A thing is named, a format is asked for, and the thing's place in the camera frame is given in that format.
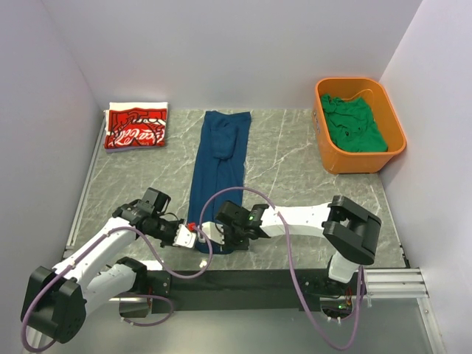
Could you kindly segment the dark blue t-shirt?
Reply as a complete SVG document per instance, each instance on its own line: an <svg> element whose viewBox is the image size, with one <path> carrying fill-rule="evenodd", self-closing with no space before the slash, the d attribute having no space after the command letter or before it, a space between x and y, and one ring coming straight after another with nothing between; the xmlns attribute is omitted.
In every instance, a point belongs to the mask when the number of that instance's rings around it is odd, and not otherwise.
<svg viewBox="0 0 472 354"><path fill-rule="evenodd" d="M195 160L187 221L214 221L224 201L241 205L243 192L231 190L204 204L215 193L243 186L251 114L223 114L208 111L204 116L201 140Z"/></svg>

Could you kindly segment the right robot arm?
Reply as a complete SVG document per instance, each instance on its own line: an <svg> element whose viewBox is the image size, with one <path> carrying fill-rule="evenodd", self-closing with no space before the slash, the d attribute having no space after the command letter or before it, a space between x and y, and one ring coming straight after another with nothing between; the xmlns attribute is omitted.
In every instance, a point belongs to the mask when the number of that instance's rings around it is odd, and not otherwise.
<svg viewBox="0 0 472 354"><path fill-rule="evenodd" d="M349 286L359 266L375 262L381 230L377 215L341 195L315 206L255 204L250 210L226 201L215 219L223 230L220 244L227 249L247 249L250 240L285 234L326 239L336 250L323 278L332 294Z"/></svg>

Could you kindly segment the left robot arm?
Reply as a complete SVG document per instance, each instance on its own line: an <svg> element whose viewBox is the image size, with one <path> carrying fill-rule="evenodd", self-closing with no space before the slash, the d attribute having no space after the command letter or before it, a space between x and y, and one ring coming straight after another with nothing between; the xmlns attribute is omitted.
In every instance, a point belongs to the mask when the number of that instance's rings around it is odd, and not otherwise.
<svg viewBox="0 0 472 354"><path fill-rule="evenodd" d="M183 221L164 218L170 200L169 195L148 188L142 198L117 207L104 227L74 254L52 268L36 268L27 284L22 325L64 344L108 300L121 294L151 295L148 267L131 257L116 256L143 235L172 244Z"/></svg>

